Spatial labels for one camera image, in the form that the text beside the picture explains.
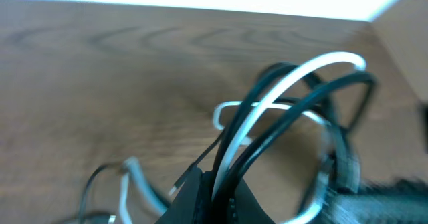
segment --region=wooden table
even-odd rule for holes
[[[352,138],[363,177],[428,179],[418,101],[369,23],[36,0],[0,0],[0,16],[2,223],[73,215],[90,173],[130,156],[167,191],[219,134],[211,124],[217,104],[241,100],[274,62],[330,51],[362,55],[381,85]],[[319,73],[331,79],[348,69]],[[298,84],[289,93],[306,92]],[[344,90],[337,98],[346,119],[358,96]],[[300,120],[245,176],[274,220],[295,210],[319,134]],[[201,167],[212,162],[210,154]],[[100,175],[88,209],[116,212],[118,182],[117,173]],[[136,191],[130,195],[134,222],[154,222]]]

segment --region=wooden surface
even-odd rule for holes
[[[74,214],[90,173],[130,156],[167,191],[219,134],[211,124],[217,104],[242,99],[274,62],[330,51],[364,56],[381,85],[352,138],[363,177],[428,179],[417,98],[367,23],[34,0],[0,0],[0,16],[2,223]],[[348,69],[319,73],[331,79]],[[305,91],[298,84],[289,94]],[[358,96],[345,90],[337,98],[346,119]],[[274,220],[295,210],[319,139],[320,129],[300,120],[245,176]],[[100,175],[88,209],[116,211],[118,181],[117,173]],[[134,222],[155,221],[130,195]]]
[[[416,95],[428,102],[428,0],[400,0],[373,22]]]

